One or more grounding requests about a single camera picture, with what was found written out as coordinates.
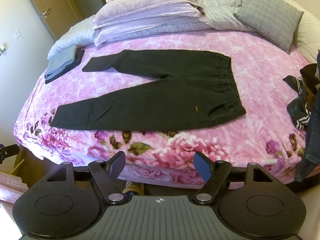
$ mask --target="pink floral blanket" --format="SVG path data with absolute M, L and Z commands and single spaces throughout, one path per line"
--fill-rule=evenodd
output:
M 59 105 L 98 97 L 151 82 L 115 72 L 84 73 L 91 57 L 123 49 L 188 49 L 220 52 L 232 58 L 232 71 L 247 114 L 218 127 L 190 131 L 76 131 L 49 126 Z M 233 166 L 264 165 L 283 183 L 293 181 L 304 152 L 305 133 L 295 129 L 286 106 L 297 94 L 282 80 L 300 76 L 307 61 L 292 48 L 287 55 L 258 34 L 206 30 L 163 34 L 85 48 L 82 63 L 44 84 L 43 74 L 14 127 L 17 140 L 39 158 L 87 165 L 126 154 L 121 179 L 173 187 L 199 188 L 203 181 L 193 166 L 194 152 Z

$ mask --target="silver bolt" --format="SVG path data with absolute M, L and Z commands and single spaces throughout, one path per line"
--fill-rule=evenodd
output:
M 124 196 L 122 194 L 119 194 L 119 193 L 114 193 L 114 194 L 111 194 L 108 196 L 108 198 L 111 200 L 111 201 L 121 201 L 124 199 Z
M 198 194 L 196 198 L 199 201 L 209 201 L 211 199 L 211 196 L 207 193 L 201 193 L 201 194 Z

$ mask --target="gray ribbed platform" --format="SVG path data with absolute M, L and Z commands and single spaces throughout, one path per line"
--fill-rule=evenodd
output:
M 126 205 L 109 207 L 95 226 L 66 240 L 245 239 L 226 228 L 211 208 L 194 205 L 186 196 L 134 196 Z

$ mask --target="white quilt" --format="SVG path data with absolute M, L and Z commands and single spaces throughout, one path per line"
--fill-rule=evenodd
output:
M 210 28 L 255 32 L 256 30 L 242 24 L 234 17 L 234 13 L 240 9 L 245 1 L 246 0 L 199 0 L 203 5 L 207 23 L 162 24 L 146 30 L 123 34 L 112 39 L 104 39 L 103 34 L 100 33 L 100 29 L 92 30 L 93 15 L 71 27 L 66 34 L 57 40 L 49 51 L 48 59 L 72 45 L 83 47 L 94 43 L 95 38 L 96 40 L 100 40 L 100 42 L 97 43 L 100 44 L 102 42 L 122 41 L 160 33 L 199 31 Z

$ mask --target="black pants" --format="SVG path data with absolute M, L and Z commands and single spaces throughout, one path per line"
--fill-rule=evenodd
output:
M 170 131 L 213 127 L 244 115 L 231 58 L 209 51 L 123 50 L 82 69 L 159 80 L 59 106 L 51 126 L 72 130 Z

